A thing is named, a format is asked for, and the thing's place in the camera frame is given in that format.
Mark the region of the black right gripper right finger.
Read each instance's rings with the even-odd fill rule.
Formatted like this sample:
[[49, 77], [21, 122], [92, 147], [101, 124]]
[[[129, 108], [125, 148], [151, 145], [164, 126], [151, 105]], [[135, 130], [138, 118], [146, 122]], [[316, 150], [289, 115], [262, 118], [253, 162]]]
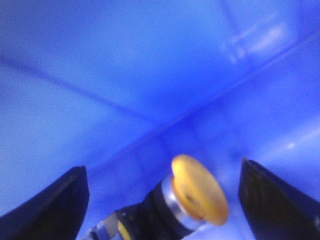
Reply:
[[318, 240], [320, 203], [244, 158], [238, 197], [256, 240]]

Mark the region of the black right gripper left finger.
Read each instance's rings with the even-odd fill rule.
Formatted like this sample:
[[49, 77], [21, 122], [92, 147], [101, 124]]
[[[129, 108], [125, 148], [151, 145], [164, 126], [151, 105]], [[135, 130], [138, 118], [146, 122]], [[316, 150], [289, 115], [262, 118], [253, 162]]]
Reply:
[[74, 240], [83, 224], [89, 187], [85, 166], [68, 170], [0, 218], [2, 240]]

